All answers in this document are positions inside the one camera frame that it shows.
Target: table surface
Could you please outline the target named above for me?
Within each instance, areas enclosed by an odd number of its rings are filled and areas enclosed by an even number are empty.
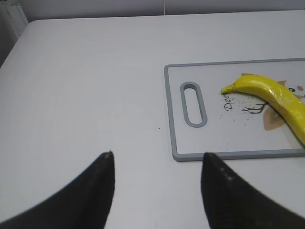
[[[305,57],[304,21],[299,10],[30,23],[0,69],[0,221],[112,150],[107,229],[209,228],[201,162],[171,154],[163,68]],[[226,163],[305,216],[305,158]]]

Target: gray cutting board rim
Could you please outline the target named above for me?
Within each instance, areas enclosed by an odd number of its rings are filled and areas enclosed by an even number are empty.
[[[208,65],[230,65],[230,64],[248,64],[248,63],[268,63],[268,62],[295,62],[305,61],[305,58],[292,59],[270,59],[270,60],[250,60],[250,61],[233,61],[233,62],[206,62],[206,63],[187,63],[187,64],[169,64],[164,67],[166,100],[169,116],[170,138],[172,145],[173,158],[176,161],[201,161],[204,150],[200,153],[179,153],[177,150],[175,123],[173,116],[173,105],[171,96],[169,69],[175,67],[190,66],[208,66]],[[252,159],[252,158],[271,158],[271,157],[292,157],[305,156],[304,148],[297,149],[276,149],[276,150],[251,150],[251,151],[233,151],[233,152],[216,152],[222,159]]]

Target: cutting board handle hole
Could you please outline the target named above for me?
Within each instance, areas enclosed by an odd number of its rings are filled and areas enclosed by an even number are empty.
[[[207,122],[201,89],[194,82],[185,82],[180,87],[185,122],[192,127],[202,127]]]
[[[186,88],[184,90],[185,101],[187,113],[189,115],[189,120],[192,123],[199,124],[202,122],[197,93],[193,88]]]

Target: banana stem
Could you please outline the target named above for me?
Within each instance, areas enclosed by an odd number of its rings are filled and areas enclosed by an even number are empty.
[[[233,91],[235,91],[235,86],[234,86],[234,84],[231,84],[231,85],[226,86],[223,89],[221,89],[221,94],[230,93]]]

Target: cutting board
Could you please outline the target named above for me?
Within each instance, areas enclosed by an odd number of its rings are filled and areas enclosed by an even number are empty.
[[[221,95],[242,74],[269,77],[305,103],[305,59],[172,64],[164,68],[173,157],[202,160],[305,156],[303,145],[265,101]]]

